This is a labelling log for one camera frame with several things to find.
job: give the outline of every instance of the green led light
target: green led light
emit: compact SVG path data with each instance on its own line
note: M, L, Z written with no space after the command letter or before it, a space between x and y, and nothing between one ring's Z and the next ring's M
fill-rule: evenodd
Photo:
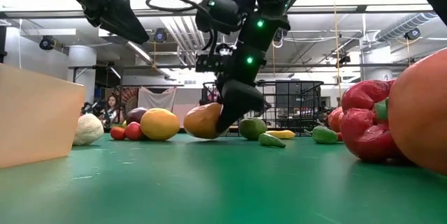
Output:
M258 27L261 28L262 26L264 26L264 21L263 20L259 20L256 25L258 25Z

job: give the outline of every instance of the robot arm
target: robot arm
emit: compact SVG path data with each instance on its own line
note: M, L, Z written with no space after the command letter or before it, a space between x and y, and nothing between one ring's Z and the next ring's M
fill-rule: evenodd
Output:
M76 0L94 27L115 33L134 43L149 40L145 28L131 9L129 0Z
M254 87L254 80L259 68L266 63L265 52L276 32L279 29L290 30L285 14L295 1L202 0L200 3L196 24L202 32L214 29L228 34L240 29L232 54L222 56L211 46L208 55L197 56L196 71L217 73L216 85L224 106L217 123L220 131L249 110L259 111L263 107L263 97ZM428 2L447 23L445 0Z

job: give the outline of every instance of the orange pumpkin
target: orange pumpkin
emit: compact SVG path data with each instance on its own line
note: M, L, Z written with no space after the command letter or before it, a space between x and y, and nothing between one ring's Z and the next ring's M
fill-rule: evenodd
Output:
M343 119L343 108L338 107L337 109L333 110L328 117L328 123L330 130L333 130L336 133L340 132L340 125Z
M401 152L447 175L447 51L407 68L391 87L388 121Z
M194 137L214 139L219 136L216 123L221 114L222 105L210 103L196 107L188 112L184 118L185 131Z

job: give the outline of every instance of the woman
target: woman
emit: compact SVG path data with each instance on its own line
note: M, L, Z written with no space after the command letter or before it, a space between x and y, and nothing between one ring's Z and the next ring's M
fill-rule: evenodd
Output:
M124 121L123 108L119 110L119 118L117 117L117 114L117 97L115 95L110 95L107 99L106 110L101 110L99 119L103 122L103 125L120 124Z

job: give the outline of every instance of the white curtain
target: white curtain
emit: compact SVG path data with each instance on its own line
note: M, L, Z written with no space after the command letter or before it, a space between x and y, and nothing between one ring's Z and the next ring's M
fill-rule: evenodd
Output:
M165 90L162 94L156 94L141 87L138 91L138 107L146 109L163 108L172 111L176 91L177 87L173 87Z

